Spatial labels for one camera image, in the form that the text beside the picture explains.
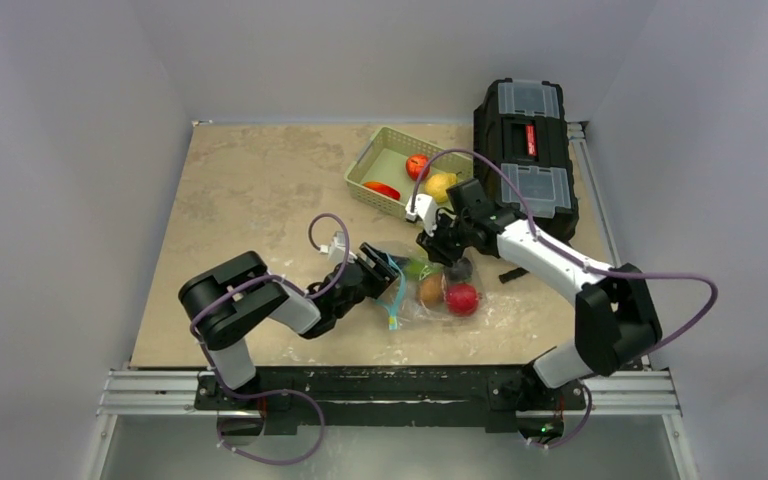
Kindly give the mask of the brown fake potato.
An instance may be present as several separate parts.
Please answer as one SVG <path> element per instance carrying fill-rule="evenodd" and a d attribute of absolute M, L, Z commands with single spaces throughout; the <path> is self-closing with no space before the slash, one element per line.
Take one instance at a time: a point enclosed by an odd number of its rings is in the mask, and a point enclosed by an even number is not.
<path fill-rule="evenodd" d="M 444 301 L 445 277 L 442 272 L 430 275 L 419 282 L 417 297 L 421 305 L 435 308 Z"/>

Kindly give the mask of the red orange fake tomato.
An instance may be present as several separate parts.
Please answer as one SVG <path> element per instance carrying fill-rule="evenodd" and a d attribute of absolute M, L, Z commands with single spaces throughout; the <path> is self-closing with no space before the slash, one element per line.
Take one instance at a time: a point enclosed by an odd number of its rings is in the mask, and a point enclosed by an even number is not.
<path fill-rule="evenodd" d="M 396 201 L 399 201 L 401 199 L 401 193 L 397 189 L 387 184 L 376 182 L 376 181 L 368 181 L 368 182 L 364 182 L 363 186 L 371 191 L 384 195 L 390 199 L 393 199 Z"/>

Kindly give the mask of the yellow fake lemon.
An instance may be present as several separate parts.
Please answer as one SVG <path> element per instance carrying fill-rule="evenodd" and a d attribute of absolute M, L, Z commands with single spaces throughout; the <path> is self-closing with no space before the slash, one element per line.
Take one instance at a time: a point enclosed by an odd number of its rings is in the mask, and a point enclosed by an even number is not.
<path fill-rule="evenodd" d="M 429 195 L 438 205 L 448 202 L 447 190 L 458 183 L 454 173 L 436 173 L 427 177 L 424 183 L 424 193 Z"/>

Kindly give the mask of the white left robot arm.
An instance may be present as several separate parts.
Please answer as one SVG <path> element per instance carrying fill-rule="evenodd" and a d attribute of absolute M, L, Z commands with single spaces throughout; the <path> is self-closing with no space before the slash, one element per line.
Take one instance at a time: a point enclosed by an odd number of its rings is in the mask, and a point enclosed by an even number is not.
<path fill-rule="evenodd" d="M 245 252 L 185 282 L 178 300 L 190 330 L 221 379 L 219 395 L 232 408 L 257 399 L 256 367 L 246 336 L 265 320 L 305 339 L 318 338 L 367 299 L 377 300 L 401 279 L 396 262 L 363 243 L 321 282 L 306 290 L 271 273 L 260 255 Z"/>

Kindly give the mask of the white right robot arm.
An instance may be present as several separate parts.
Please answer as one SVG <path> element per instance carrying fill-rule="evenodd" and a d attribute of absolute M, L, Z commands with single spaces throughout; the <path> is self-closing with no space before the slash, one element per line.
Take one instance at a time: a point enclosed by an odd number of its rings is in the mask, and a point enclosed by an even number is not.
<path fill-rule="evenodd" d="M 412 196 L 405 217 L 421 222 L 418 244 L 429 259 L 454 265 L 467 248 L 505 260 L 536 276 L 574 308 L 574 336 L 528 367 L 524 399 L 544 407 L 561 386 L 589 375 L 609 376 L 662 338 L 646 281 L 631 264 L 613 268 L 572 249 L 529 221 L 527 215 L 489 199 L 474 179 L 447 191 L 443 209 L 428 194 Z"/>

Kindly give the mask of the clear zip bag blue seal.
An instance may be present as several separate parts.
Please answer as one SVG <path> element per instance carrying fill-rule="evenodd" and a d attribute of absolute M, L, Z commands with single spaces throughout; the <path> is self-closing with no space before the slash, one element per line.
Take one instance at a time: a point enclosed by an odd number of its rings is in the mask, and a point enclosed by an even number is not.
<path fill-rule="evenodd" d="M 389 331 L 461 326 L 484 307 L 483 284 L 470 254 L 445 266 L 406 243 L 383 242 L 376 248 L 397 273 L 394 283 L 375 301 L 387 314 Z"/>

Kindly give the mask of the red fake apple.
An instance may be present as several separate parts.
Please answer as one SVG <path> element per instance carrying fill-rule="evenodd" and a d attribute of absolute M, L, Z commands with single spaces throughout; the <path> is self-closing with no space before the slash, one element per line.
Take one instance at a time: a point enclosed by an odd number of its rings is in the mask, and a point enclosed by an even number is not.
<path fill-rule="evenodd" d="M 445 304 L 449 313 L 456 316 L 470 316 L 480 304 L 480 293 L 470 284 L 450 286 L 445 293 Z"/>

